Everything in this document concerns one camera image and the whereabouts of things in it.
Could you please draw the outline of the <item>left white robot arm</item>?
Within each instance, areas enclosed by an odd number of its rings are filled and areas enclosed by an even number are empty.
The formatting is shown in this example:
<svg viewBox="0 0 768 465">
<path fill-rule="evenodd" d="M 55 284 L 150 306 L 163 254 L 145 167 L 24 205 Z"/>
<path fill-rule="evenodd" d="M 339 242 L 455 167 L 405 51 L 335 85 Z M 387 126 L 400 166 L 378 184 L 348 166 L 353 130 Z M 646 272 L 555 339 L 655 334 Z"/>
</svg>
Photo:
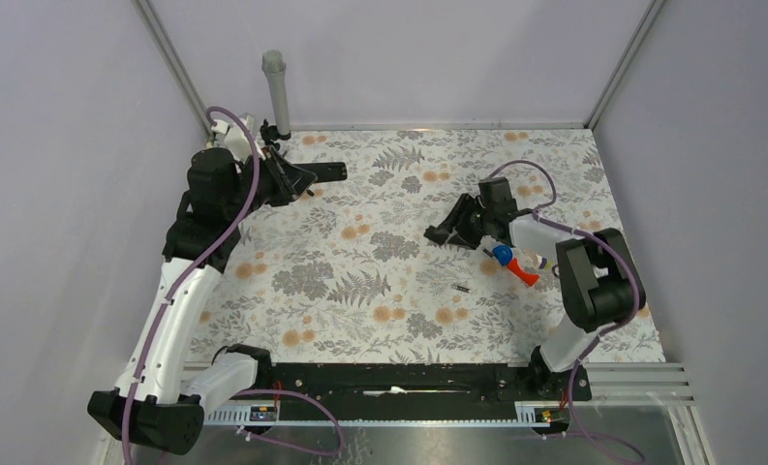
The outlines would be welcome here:
<svg viewBox="0 0 768 465">
<path fill-rule="evenodd" d="M 141 446 L 184 455 L 207 414 L 240 391 L 270 392 L 268 350 L 233 344 L 197 376 L 181 379 L 192 332 L 241 239 L 240 223 L 265 205 L 297 201 L 317 183 L 348 177 L 343 162 L 291 163 L 275 148 L 237 159 L 223 146 L 196 153 L 162 255 L 159 288 L 124 372 L 92 393 L 88 415 L 121 442 L 124 460 Z"/>
</svg>

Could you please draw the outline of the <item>black remote control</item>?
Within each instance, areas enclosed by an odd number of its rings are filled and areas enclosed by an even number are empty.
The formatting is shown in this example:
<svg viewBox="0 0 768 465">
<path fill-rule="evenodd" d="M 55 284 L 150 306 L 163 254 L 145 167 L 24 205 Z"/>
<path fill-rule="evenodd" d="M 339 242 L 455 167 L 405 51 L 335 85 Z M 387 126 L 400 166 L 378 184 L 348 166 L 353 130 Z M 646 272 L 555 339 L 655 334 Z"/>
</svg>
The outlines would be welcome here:
<svg viewBox="0 0 768 465">
<path fill-rule="evenodd" d="M 339 182 L 348 178 L 347 166 L 343 162 L 308 163 L 297 166 L 311 172 L 316 177 L 316 183 Z"/>
</svg>

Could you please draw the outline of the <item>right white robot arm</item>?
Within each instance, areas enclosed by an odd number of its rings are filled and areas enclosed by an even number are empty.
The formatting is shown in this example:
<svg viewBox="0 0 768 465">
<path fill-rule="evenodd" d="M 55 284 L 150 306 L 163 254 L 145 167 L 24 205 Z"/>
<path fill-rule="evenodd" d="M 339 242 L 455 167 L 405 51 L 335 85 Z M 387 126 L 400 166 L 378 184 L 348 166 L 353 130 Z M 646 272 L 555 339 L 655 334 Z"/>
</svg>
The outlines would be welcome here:
<svg viewBox="0 0 768 465">
<path fill-rule="evenodd" d="M 493 242 L 490 255 L 527 285 L 535 277 L 514 253 L 531 249 L 556 271 L 565 315 L 555 332 L 536 347 L 528 374 L 530 390 L 551 399 L 567 385 L 566 372 L 590 353 L 600 338 L 624 326 L 646 303 L 628 245 L 616 229 L 584 232 L 520 208 L 503 177 L 484 179 L 479 193 L 461 195 L 425 237 L 437 245 L 470 250 Z"/>
</svg>

